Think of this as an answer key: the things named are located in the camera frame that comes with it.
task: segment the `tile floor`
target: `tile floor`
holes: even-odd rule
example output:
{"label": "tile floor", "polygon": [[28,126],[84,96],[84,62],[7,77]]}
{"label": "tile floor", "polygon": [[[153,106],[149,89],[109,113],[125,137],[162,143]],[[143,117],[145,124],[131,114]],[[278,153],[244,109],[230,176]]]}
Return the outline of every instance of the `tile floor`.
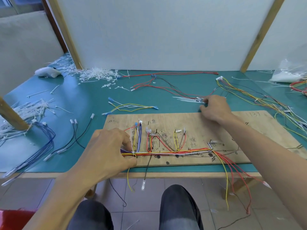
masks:
{"label": "tile floor", "polygon": [[[161,196],[172,184],[184,186],[193,196],[201,211],[206,230],[217,230],[246,216],[236,196],[229,198],[227,211],[226,202],[221,198],[221,189],[226,183],[224,179],[147,179],[144,191],[141,191],[142,179],[130,179],[129,184],[135,192],[130,191],[125,179],[110,181],[127,205],[124,207],[124,202],[114,192],[109,180],[97,185],[95,199],[111,212],[114,230],[127,230],[134,223],[130,230],[158,230]],[[52,179],[17,179],[6,187],[0,187],[0,209],[40,208],[53,185]],[[251,216],[239,220],[225,230],[301,230],[270,188],[259,183],[251,188],[251,194]],[[240,195],[240,200],[246,205],[249,201],[247,194]]]}

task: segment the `right hand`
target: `right hand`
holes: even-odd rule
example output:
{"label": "right hand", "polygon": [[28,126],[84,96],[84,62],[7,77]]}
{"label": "right hand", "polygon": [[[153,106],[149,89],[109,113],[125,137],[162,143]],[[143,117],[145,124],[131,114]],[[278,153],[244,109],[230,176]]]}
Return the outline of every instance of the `right hand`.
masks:
{"label": "right hand", "polygon": [[212,121],[216,121],[219,124],[232,115],[231,109],[226,102],[226,98],[218,95],[207,96],[203,99],[204,103],[208,104],[208,107],[204,105],[200,106],[202,115]]}

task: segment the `wooden board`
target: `wooden board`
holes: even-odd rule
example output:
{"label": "wooden board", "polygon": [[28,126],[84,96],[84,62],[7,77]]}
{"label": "wooden board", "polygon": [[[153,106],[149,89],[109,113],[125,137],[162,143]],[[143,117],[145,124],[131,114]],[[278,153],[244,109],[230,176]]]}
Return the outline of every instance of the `wooden board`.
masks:
{"label": "wooden board", "polygon": [[[279,124],[267,111],[238,111],[233,112],[247,125],[274,140],[281,146],[299,154],[307,159],[307,151],[301,144]],[[247,156],[240,150],[232,137],[217,123],[205,120],[201,113],[165,113],[165,114],[128,114],[107,116],[104,128],[119,128],[125,130],[138,122],[143,121],[142,142],[140,151],[147,152],[145,128],[156,131],[163,137],[170,147],[175,148],[173,133],[176,130],[186,129],[187,140],[183,149],[196,149],[208,147],[210,140],[218,141],[213,144],[213,149],[226,154],[235,163],[250,163]],[[126,131],[133,142],[134,129]],[[179,141],[183,132],[177,134]],[[167,151],[158,139],[153,140],[152,152]],[[147,166],[149,156],[139,156],[137,166]],[[179,165],[206,165],[220,164],[220,160],[214,155],[205,153],[193,156],[161,156],[152,157],[149,166],[179,166]]]}

